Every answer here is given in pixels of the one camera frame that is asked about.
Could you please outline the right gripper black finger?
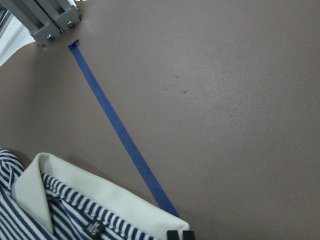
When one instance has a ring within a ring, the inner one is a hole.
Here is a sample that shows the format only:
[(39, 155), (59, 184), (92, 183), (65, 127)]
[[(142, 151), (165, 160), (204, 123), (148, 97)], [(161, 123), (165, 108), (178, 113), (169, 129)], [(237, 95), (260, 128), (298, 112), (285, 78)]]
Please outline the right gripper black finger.
[(167, 240), (179, 240), (179, 233), (177, 230), (168, 230), (166, 232)]

